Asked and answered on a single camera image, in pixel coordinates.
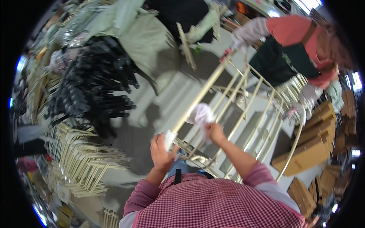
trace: window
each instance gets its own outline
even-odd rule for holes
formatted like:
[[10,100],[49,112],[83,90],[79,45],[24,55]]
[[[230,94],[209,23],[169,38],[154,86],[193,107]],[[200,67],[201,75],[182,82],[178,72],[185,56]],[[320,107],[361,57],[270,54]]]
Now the window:
[[317,8],[322,5],[321,0],[294,0],[296,4],[299,5],[308,15],[312,8]]
[[352,150],[351,154],[353,157],[358,158],[358,157],[360,157],[361,152],[360,152],[360,150]]
[[360,81],[359,73],[358,72],[353,73],[352,77],[354,78],[354,83],[355,83],[353,85],[354,92],[362,90],[362,83]]

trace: gingham apron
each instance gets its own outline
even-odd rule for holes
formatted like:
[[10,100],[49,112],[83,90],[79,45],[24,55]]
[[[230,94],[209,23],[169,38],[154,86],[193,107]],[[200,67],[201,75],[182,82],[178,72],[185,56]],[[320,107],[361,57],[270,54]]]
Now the gingham apron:
[[174,175],[160,185],[157,199],[138,212],[133,228],[303,228],[304,218],[247,185],[207,179],[196,173]]

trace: black strap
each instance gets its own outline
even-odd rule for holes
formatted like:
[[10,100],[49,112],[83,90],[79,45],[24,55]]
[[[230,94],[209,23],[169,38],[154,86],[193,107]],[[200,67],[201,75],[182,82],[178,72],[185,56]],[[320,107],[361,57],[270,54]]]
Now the black strap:
[[176,169],[174,185],[181,183],[181,169]]
[[207,172],[201,172],[204,176],[206,176],[208,179],[214,179],[213,175]]

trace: white cloth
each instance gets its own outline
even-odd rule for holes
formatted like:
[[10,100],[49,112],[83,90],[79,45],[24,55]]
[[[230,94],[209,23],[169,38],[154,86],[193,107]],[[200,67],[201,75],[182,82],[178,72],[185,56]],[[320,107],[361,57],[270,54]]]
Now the white cloth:
[[189,124],[198,125],[200,127],[200,133],[202,134],[203,139],[205,139],[205,142],[211,143],[211,141],[207,138],[204,127],[208,123],[213,123],[215,118],[216,116],[214,115],[211,107],[209,107],[206,103],[199,103],[190,113],[190,116],[186,122]]
[[305,109],[312,110],[322,93],[323,89],[321,87],[308,83],[301,89],[299,94],[300,103],[304,105]]
[[232,33],[232,40],[234,41],[235,48],[241,48],[245,53],[248,46],[254,44],[262,37],[270,35],[268,28],[266,27],[267,18],[256,17],[242,27],[237,28]]

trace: metal frame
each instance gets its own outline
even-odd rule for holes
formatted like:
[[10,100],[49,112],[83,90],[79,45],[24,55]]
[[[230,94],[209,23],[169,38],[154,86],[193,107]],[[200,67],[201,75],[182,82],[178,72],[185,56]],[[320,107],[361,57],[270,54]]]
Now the metal frame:
[[[304,107],[302,105],[300,105],[298,103],[297,104],[292,104],[292,102],[289,101],[288,97],[284,98],[283,95],[286,95],[285,93],[283,93],[282,91],[278,91],[273,86],[271,86],[268,83],[268,81],[266,81],[266,79],[264,77],[262,77],[262,75],[260,73],[258,73],[257,70],[255,70],[253,67],[251,67],[247,62],[245,62],[246,69],[245,69],[244,73],[242,73],[240,70],[238,70],[237,67],[235,67],[231,62],[231,58],[235,54],[236,51],[237,50],[235,49],[230,54],[228,54],[226,56],[226,58],[224,59],[224,61],[222,61],[218,65],[218,67],[214,70],[214,72],[211,74],[209,79],[206,81],[205,85],[203,86],[203,88],[201,89],[199,94],[195,97],[195,99],[191,102],[190,106],[186,109],[186,111],[183,113],[183,115],[175,123],[174,127],[168,132],[170,134],[168,136],[168,138],[173,137],[174,138],[173,143],[178,144],[186,152],[185,155],[180,155],[180,157],[179,157],[180,159],[186,159],[186,160],[191,161],[196,166],[204,169],[205,171],[209,172],[210,174],[212,174],[213,176],[215,176],[217,178],[228,178],[228,179],[232,179],[232,180],[237,181],[237,182],[242,182],[242,179],[239,177],[239,175],[237,173],[233,176],[230,175],[231,172],[233,171],[233,167],[230,168],[228,170],[228,172],[225,174],[225,176],[223,176],[223,177],[218,175],[212,169],[212,164],[214,164],[216,162],[217,157],[222,152],[222,148],[220,148],[216,152],[216,154],[212,157],[212,159],[209,159],[209,158],[204,157],[202,155],[196,155],[195,154],[197,152],[197,150],[199,150],[199,148],[204,144],[203,139],[200,141],[200,143],[198,143],[198,146],[196,146],[193,150],[190,150],[190,145],[198,137],[199,130],[196,132],[196,134],[193,136],[193,138],[188,143],[184,142],[181,139],[176,138],[177,133],[179,132],[179,130],[182,128],[185,121],[190,116],[190,113],[193,111],[195,106],[198,103],[200,103],[200,101],[203,99],[203,97],[207,94],[207,92],[210,89],[215,89],[215,90],[222,91],[221,97],[219,98],[218,102],[212,108],[213,112],[215,112],[215,111],[217,111],[217,109],[219,108],[219,106],[222,103],[224,105],[223,109],[219,113],[217,113],[217,118],[215,120],[215,122],[217,123],[221,120],[222,116],[224,115],[224,113],[228,109],[230,103],[236,97],[237,93],[243,94],[245,96],[245,107],[244,107],[244,109],[242,109],[241,116],[239,117],[239,119],[237,120],[235,126],[233,127],[233,129],[231,130],[231,132],[228,135],[228,139],[230,140],[232,138],[232,136],[234,135],[234,133],[236,132],[236,130],[239,127],[242,120],[246,119],[247,112],[248,112],[250,106],[252,105],[255,97],[261,97],[261,98],[264,97],[264,98],[268,99],[268,103],[267,103],[267,105],[266,105],[266,107],[263,111],[263,114],[262,114],[260,120],[259,120],[259,124],[263,121],[263,116],[268,111],[270,105],[277,111],[277,114],[276,114],[273,125],[271,126],[270,130],[268,131],[268,134],[266,135],[266,137],[263,140],[263,145],[261,146],[261,148],[258,148],[258,154],[256,155],[256,159],[258,161],[262,162],[266,158],[267,153],[269,152],[269,150],[270,150],[270,148],[273,144],[273,143],[269,144],[268,142],[269,142],[270,136],[274,132],[274,127],[277,124],[277,121],[278,121],[279,117],[281,116],[280,115],[281,112],[282,111],[285,112],[286,110],[288,110],[288,108],[290,106],[295,106],[299,109],[299,112],[300,112],[300,114],[297,115],[297,119],[299,120],[299,130],[298,130],[298,134],[296,136],[294,145],[293,145],[293,147],[292,147],[292,149],[289,153],[287,162],[286,162],[283,170],[280,171],[280,174],[276,179],[276,181],[278,181],[281,178],[282,174],[284,173],[291,157],[293,156],[293,153],[294,153],[296,145],[298,143],[302,128],[305,125],[306,113],[305,113]],[[215,81],[218,79],[218,77],[221,75],[221,73],[226,69],[226,67],[228,65],[233,66],[236,69],[237,73],[232,78],[232,80],[229,82],[227,87],[214,86]],[[255,88],[253,93],[249,93],[249,92],[246,91],[247,76],[248,76],[248,73],[249,73],[250,70],[253,70],[259,76],[259,82],[256,85],[256,88]],[[237,86],[235,88],[232,88],[234,82],[236,81],[236,79],[238,78],[239,75],[241,75],[241,79],[239,80],[239,83],[237,84]],[[263,82],[265,82],[265,84],[267,84],[272,89],[272,91],[270,92],[270,94],[268,94],[268,96],[262,96],[262,95],[257,94],[258,91],[259,91],[260,85]],[[228,92],[231,92],[231,94],[230,94],[228,100],[223,102],[224,99],[226,98]],[[298,95],[298,93],[294,93],[293,91],[290,91],[290,93],[292,93],[291,96],[296,96],[297,97],[297,95]],[[251,143],[253,141],[253,139],[254,139],[254,137],[250,137],[248,143]]]

